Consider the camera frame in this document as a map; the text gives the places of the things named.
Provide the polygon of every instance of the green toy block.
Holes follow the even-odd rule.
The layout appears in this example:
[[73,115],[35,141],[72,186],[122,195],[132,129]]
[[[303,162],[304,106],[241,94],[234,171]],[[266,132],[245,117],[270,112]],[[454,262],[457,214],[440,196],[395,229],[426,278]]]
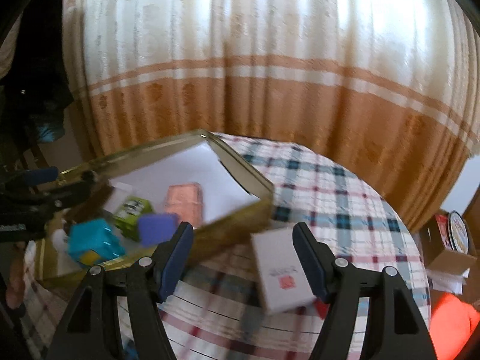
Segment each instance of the green toy block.
[[146,199],[130,196],[115,213],[115,226],[124,237],[140,241],[137,229],[137,221],[143,214],[153,212],[152,205]]

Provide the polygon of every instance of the purple block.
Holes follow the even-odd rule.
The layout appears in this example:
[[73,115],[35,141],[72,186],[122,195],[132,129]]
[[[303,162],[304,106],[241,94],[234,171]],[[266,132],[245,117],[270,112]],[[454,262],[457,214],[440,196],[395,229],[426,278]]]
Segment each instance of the purple block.
[[179,225],[177,214],[145,214],[137,222],[140,243],[145,246],[170,241]]

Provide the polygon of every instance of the red fabric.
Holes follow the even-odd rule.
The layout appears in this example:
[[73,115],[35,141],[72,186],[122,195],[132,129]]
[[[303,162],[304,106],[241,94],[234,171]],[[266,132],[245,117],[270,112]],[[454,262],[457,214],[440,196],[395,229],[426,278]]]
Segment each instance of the red fabric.
[[480,321],[480,313],[456,296],[445,293],[433,309],[430,336],[438,360],[453,360]]

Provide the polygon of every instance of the plaid tablecloth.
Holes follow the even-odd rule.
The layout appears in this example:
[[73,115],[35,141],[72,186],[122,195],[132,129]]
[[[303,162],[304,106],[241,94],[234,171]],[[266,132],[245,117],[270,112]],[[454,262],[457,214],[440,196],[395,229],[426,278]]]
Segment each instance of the plaid tablecloth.
[[[220,134],[275,185],[273,225],[306,222],[315,237],[357,267],[395,266],[411,288],[425,322],[430,319],[427,276],[417,247],[393,209],[365,182],[304,146]],[[35,358],[44,358],[65,302],[32,281],[35,246],[26,258],[23,328]],[[160,313],[182,360],[307,359],[327,307],[315,302],[265,316],[249,245],[187,271]],[[118,301],[126,359],[137,358],[126,299]],[[368,299],[361,299],[350,359],[362,349]]]

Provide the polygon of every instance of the curtain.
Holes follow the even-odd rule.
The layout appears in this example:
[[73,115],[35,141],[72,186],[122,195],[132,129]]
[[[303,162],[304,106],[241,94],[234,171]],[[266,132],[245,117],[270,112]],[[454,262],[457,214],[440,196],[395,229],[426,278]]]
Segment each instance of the curtain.
[[193,128],[296,142],[416,230],[478,145],[454,0],[69,0],[64,33],[96,155]]

